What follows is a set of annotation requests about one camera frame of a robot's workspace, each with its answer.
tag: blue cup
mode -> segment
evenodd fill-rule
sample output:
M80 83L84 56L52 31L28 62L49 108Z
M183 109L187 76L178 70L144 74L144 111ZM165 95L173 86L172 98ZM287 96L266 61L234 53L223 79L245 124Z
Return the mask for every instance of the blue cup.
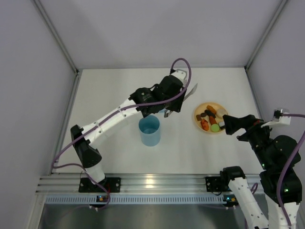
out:
M139 130L142 143L146 146L155 146L160 142L160 121L156 116L149 115L139 121Z

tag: metal base plate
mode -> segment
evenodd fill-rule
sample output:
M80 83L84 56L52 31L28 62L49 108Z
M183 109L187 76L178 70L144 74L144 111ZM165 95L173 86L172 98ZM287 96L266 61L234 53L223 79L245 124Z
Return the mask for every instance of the metal base plate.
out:
M100 183L108 192L118 193L121 188L120 177L107 177L104 183ZM103 193L97 185L94 185L87 177L81 178L80 186L78 189L80 193Z
M106 177L120 177L120 193L128 195L192 195L210 194L205 178L217 177L215 174L106 174ZM259 175L247 175L248 184L251 187L258 183L257 194L264 193L260 185ZM36 194L75 195L79 191L80 174L52 174L41 177L37 186Z

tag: orange plate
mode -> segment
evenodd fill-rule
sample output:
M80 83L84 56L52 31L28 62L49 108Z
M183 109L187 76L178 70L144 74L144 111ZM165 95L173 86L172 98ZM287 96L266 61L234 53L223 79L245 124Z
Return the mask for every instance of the orange plate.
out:
M219 105L219 104L217 104L217 103L213 103L213 102L200 104L200 105L195 109L195 112L194 112L194 120L195 120L197 126L198 126L202 131L204 131L204 132L206 132L206 133L209 133L209 134L218 134L218 133L224 131L225 129L220 130L220 131L218 131L218 132L212 132L212 131L211 131L211 124L210 124L210 121L209 121L209 117L208 117L208 116L206 116L206 117L204 117L204 118L201 117L201 119L205 119L206 121L208 121L208 124L209 124L209 130L208 130L208 131L203 130L202 127L201 127L200 121L197 121L196 115L200 115L201 113L203 113L203 112L206 110L206 107L207 107L208 105L212 106L216 111L217 111L218 109L224 109L224 110L226 110L223 106L221 106L221 105ZM215 120L216 120L217 123L223 121L223 119L222 119L222 118L219 118L217 115L216 115Z

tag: metal frame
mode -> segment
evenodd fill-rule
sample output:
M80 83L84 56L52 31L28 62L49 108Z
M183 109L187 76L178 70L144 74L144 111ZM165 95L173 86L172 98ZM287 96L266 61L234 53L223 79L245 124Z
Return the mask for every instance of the metal frame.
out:
M215 196L206 191L207 175L156 175L156 174L107 174L121 177L121 192L113 193L113 204L222 204L223 194ZM36 190L27 229L38 228L44 204L90 204L98 193L78 193L80 174L54 173L41 177ZM249 186L258 183L257 194L263 194L258 175L247 175Z
M61 123L61 130L60 130L60 133L59 133L59 137L58 137L58 139L55 143L55 149L52 152L52 160L55 158L55 156L60 152L60 150L62 148L62 144L63 144L64 138L65 138L66 130L68 128L71 112L72 112L72 109L73 109L77 89L78 89L78 86L80 84L81 75L82 75L82 70L80 70L74 78L73 86L72 86L71 93L70 93L70 96L69 96L69 100L68 100L68 103L67 103L67 106L66 106L66 109L65 109L64 118L63 118L63 121Z
M40 0L31 0L75 74L79 72Z
M268 22L267 27L262 35L262 37L259 39L256 47L254 48L246 66L246 72L249 70L249 68L251 67L253 61L255 60L255 58L257 57L258 52L261 50L263 44L265 43L267 37L269 36L271 30L273 29L274 25L276 24L277 20L279 19L280 15L282 14L285 6L287 5L289 0L281 0L281 2L278 4L271 20Z
M252 93L252 96L254 98L254 103L255 103L255 106L256 106L259 118L263 119L262 108L261 108L261 106L260 106L260 104L258 102L257 94L256 94L256 91L254 90L253 82L252 82L252 80L251 80L251 78L249 76L248 71L246 70L246 67L244 69L245 69L245 72L246 72L246 75L247 75L247 79L248 79L248 82L249 82L249 85L250 85L251 93Z

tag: gray wall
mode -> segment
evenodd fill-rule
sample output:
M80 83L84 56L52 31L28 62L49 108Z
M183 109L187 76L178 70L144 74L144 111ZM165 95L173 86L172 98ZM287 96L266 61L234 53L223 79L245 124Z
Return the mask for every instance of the gray wall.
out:
M244 66L280 0L41 0L79 68Z
M270 119L277 107L305 114L304 12L304 0L289 1L250 68L250 79L264 119ZM289 127L274 129L273 136L285 134L298 141L304 130L305 119L293 118ZM305 145L300 154L303 160L296 165L296 171L305 187Z
M0 29L0 225L21 229L74 76L30 0L2 0Z

